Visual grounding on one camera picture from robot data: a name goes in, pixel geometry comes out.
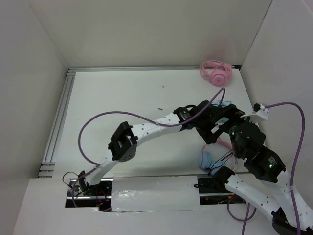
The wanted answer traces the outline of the pink blue cat-ear headphones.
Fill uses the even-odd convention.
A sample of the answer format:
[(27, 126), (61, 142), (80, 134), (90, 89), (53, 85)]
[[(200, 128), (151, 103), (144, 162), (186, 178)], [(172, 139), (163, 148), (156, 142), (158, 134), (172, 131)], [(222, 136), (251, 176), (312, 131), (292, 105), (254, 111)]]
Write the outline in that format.
[(238, 165), (238, 159), (234, 156), (231, 144), (218, 138), (215, 145), (225, 148), (226, 152), (222, 153), (221, 156), (216, 153), (211, 153), (208, 151), (208, 144), (206, 144), (202, 148), (201, 154), (198, 158), (198, 167), (211, 176), (217, 173), (217, 171), (223, 166), (230, 170), (235, 170)]

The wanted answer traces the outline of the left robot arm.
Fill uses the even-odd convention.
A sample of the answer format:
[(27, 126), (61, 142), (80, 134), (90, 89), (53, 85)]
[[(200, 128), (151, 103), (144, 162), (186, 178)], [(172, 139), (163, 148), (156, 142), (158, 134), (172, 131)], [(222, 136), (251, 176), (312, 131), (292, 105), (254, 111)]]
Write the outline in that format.
[(83, 195), (92, 195), (106, 173), (118, 163), (131, 160), (136, 149), (151, 139), (196, 128), (202, 138), (208, 141), (208, 133), (215, 127), (213, 116), (222, 109), (222, 105), (213, 105), (205, 100), (197, 106), (178, 107), (157, 120), (144, 118), (143, 124), (121, 123), (111, 136), (103, 159), (99, 163), (92, 162), (94, 168), (90, 172), (82, 171), (79, 174), (79, 190)]

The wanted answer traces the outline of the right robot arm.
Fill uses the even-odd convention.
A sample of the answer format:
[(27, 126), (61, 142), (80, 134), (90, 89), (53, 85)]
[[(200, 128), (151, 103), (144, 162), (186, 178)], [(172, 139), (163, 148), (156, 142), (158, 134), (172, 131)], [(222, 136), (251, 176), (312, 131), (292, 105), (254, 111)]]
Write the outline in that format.
[(290, 183), (281, 158), (264, 146), (266, 136), (257, 122), (268, 118), (268, 107), (256, 103), (253, 113), (242, 115), (241, 124), (229, 130), (236, 158), (244, 160), (244, 167), (260, 180), (272, 193), (272, 197), (247, 184), (231, 169), (222, 166), (213, 175), (215, 190), (226, 190), (240, 196), (265, 215), (280, 235), (311, 235), (313, 233), (313, 211), (297, 189)]

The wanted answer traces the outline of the teal white cat-ear headphones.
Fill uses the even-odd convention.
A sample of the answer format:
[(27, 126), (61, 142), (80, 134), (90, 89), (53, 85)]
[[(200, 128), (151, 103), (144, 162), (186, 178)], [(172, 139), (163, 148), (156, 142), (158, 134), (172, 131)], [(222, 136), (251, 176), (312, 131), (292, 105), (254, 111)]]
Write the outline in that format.
[[(213, 106), (216, 106), (216, 107), (218, 107), (218, 106), (226, 107), (226, 106), (228, 106), (228, 105), (230, 105), (230, 104), (232, 104), (232, 101), (231, 101), (231, 100), (226, 100), (226, 101), (220, 101), (220, 100), (218, 100), (217, 102), (213, 102), (213, 103), (212, 103), (212, 105), (213, 105)], [(216, 122), (216, 124), (222, 125), (222, 124), (226, 123), (228, 120), (229, 120), (228, 118), (222, 117), (221, 119), (219, 119), (219, 120)]]

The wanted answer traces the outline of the pink round headphones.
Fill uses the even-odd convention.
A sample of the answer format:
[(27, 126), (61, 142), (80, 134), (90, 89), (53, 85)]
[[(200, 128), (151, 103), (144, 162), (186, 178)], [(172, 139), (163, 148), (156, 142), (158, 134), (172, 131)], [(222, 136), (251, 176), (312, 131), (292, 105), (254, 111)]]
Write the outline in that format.
[(232, 66), (228, 63), (209, 60), (200, 64), (200, 76), (216, 87), (225, 86), (232, 77)]

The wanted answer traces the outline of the shiny foil sheet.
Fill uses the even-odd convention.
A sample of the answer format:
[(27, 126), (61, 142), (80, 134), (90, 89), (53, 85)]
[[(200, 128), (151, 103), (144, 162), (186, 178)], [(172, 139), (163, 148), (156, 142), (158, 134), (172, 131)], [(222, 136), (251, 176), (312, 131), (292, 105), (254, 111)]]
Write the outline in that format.
[(114, 178), (113, 212), (192, 211), (200, 208), (196, 176)]

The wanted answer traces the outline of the aluminium frame rail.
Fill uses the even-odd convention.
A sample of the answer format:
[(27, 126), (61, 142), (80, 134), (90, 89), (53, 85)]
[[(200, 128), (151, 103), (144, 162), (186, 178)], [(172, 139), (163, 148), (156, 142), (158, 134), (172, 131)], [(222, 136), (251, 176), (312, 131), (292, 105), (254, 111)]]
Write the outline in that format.
[[(38, 176), (60, 179), (91, 168), (77, 146), (85, 123), (82, 147), (100, 162), (121, 122), (140, 123), (125, 112), (158, 119), (177, 107), (211, 99), (217, 91), (195, 66), (70, 68)], [(140, 146), (132, 160), (117, 164), (107, 176), (200, 174), (197, 158), (203, 144), (194, 130), (159, 137)]]

